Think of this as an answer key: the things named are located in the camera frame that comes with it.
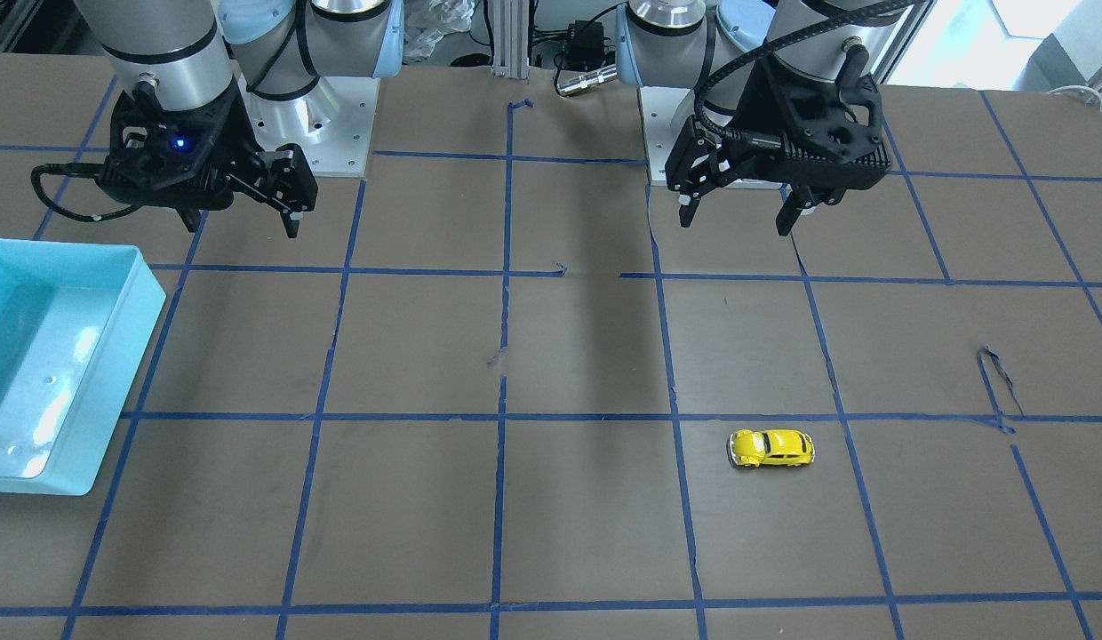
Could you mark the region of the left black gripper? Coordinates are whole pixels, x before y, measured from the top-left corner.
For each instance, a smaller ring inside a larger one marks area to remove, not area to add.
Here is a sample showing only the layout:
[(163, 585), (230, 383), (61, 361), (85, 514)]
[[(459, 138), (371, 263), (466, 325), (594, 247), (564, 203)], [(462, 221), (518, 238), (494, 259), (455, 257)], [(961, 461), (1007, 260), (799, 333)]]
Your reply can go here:
[(738, 140), (711, 145), (688, 120), (666, 162), (678, 191), (678, 223), (689, 229), (702, 191), (738, 178), (789, 183), (776, 231), (827, 203), (827, 189), (869, 189), (892, 169), (883, 143), (882, 97), (865, 62), (844, 62), (833, 82), (799, 76), (784, 62), (754, 62), (730, 127)]

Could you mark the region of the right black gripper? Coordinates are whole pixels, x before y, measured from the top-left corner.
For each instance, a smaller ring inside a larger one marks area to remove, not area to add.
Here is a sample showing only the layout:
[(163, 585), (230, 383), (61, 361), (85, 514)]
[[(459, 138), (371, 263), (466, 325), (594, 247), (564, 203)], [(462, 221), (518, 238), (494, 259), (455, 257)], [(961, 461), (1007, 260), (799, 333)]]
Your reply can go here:
[(260, 147), (235, 84), (181, 112), (165, 109), (153, 86), (136, 84), (117, 98), (109, 126), (100, 189), (125, 205), (177, 208), (190, 234), (204, 223), (201, 210), (227, 208), (237, 193), (280, 211), (290, 239), (315, 208), (318, 183), (306, 154), (296, 143)]

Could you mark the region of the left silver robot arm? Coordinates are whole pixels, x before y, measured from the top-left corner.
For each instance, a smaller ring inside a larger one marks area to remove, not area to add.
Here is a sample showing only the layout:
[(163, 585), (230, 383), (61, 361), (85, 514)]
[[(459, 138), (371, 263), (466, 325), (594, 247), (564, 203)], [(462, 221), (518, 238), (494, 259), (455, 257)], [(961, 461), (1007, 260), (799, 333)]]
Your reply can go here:
[(623, 84), (688, 91), (666, 187), (689, 227), (707, 194), (784, 185), (776, 231), (892, 170), (871, 70), (907, 1), (628, 1), (617, 8)]

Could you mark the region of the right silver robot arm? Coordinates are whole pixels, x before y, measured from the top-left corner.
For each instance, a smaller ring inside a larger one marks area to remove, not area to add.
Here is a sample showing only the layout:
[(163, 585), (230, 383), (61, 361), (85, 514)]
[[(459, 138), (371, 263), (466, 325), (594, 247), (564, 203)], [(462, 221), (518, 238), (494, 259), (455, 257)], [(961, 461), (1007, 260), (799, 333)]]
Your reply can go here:
[(274, 208), (294, 238), (331, 151), (363, 161), (359, 101), (332, 82), (379, 82), (402, 66), (401, 1), (79, 1), (122, 84), (108, 156), (87, 171), (122, 205), (203, 211), (236, 195)]

